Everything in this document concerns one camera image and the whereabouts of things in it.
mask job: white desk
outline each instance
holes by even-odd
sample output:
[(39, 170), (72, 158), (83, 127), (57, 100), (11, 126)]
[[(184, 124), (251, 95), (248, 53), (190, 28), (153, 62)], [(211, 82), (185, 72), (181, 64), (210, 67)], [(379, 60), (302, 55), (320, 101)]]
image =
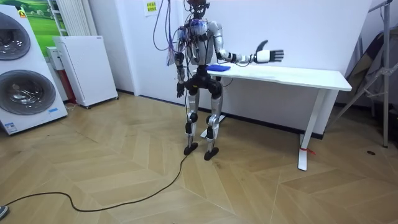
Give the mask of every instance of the white desk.
[(224, 65), (231, 66), (231, 69), (225, 72), (208, 71), (208, 73), (210, 75), (219, 77), (245, 78), (265, 82), (276, 82), (283, 85), (305, 86), (319, 89), (318, 96), (315, 100), (311, 116), (305, 130), (305, 134), (300, 135), (298, 168), (300, 170), (307, 170), (307, 147), (310, 142), (313, 127), (317, 122), (318, 113), (325, 98), (326, 91), (351, 91), (352, 89), (344, 76), (340, 72), (328, 70), (284, 68), (260, 65), (239, 67), (231, 63), (226, 63)]

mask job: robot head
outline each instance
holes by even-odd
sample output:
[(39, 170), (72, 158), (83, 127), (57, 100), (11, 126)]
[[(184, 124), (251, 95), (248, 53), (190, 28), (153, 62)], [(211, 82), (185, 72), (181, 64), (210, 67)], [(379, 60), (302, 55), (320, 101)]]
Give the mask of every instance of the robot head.
[(201, 19), (205, 15), (206, 9), (210, 7), (210, 3), (207, 3), (206, 0), (187, 0), (187, 2), (193, 10), (194, 19)]
[(206, 0), (187, 0), (188, 4), (197, 7), (197, 6), (203, 6), (206, 4)]

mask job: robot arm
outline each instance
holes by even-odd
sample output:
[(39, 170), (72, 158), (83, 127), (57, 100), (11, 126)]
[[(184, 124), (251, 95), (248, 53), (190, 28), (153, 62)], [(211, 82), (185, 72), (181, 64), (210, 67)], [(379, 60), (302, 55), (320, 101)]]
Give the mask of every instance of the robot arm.
[(223, 59), (227, 62), (231, 63), (268, 63), (268, 62), (281, 62), (284, 57), (283, 50), (263, 50), (262, 48), (268, 42), (267, 40), (261, 43), (256, 53), (253, 55), (240, 55), (240, 54), (232, 54), (224, 49), (224, 41), (223, 41), (223, 27), (221, 24), (211, 21), (208, 23), (210, 34), (213, 35), (215, 40), (215, 49), (217, 53), (218, 59)]
[(177, 98), (180, 98), (181, 96), (184, 95), (184, 90), (185, 90), (185, 85), (184, 85), (184, 79), (185, 79), (185, 70), (184, 70), (184, 54), (179, 52), (176, 53), (175, 55), (175, 65), (177, 66)]
[(240, 54), (232, 54), (224, 49), (224, 40), (223, 40), (223, 27), (221, 24), (211, 21), (208, 23), (208, 28), (210, 31), (210, 35), (214, 38), (214, 46), (217, 54), (217, 58), (220, 60), (225, 60), (231, 63), (250, 63), (254, 61), (254, 56), (250, 55), (240, 55)]

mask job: robot leg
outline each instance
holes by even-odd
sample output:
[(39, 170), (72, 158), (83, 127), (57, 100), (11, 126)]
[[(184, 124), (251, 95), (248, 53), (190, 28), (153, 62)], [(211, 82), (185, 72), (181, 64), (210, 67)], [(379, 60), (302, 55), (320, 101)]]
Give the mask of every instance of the robot leg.
[(217, 147), (214, 147), (214, 144), (220, 128), (220, 115), (223, 107), (223, 86), (220, 82), (212, 80), (209, 91), (211, 93), (211, 115), (206, 119), (208, 124), (206, 136), (208, 145), (205, 154), (206, 161), (209, 161), (213, 156), (217, 155), (219, 151)]
[(188, 92), (190, 111), (187, 114), (187, 123), (185, 125), (185, 134), (188, 137), (188, 146), (184, 149), (187, 156), (198, 147), (198, 143), (193, 142), (195, 131), (197, 129), (198, 108), (199, 108), (199, 89), (191, 88)]

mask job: parquet floor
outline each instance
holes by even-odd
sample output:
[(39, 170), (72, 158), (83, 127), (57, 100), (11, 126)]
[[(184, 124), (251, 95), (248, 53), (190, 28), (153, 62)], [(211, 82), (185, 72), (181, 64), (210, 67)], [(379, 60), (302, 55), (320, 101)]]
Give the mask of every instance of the parquet floor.
[[(207, 114), (199, 116), (197, 139)], [(180, 106), (121, 94), (16, 136), (1, 133), (0, 204), (46, 191), (68, 192), (80, 208), (150, 195), (178, 172), (184, 119)], [(150, 200), (78, 213), (67, 198), (46, 195), (13, 204), (0, 223), (398, 223), (398, 150), (379, 145), (363, 114), (350, 112), (312, 140), (317, 154), (306, 172), (297, 169), (296, 134), (226, 119), (210, 162), (198, 142), (177, 183)]]

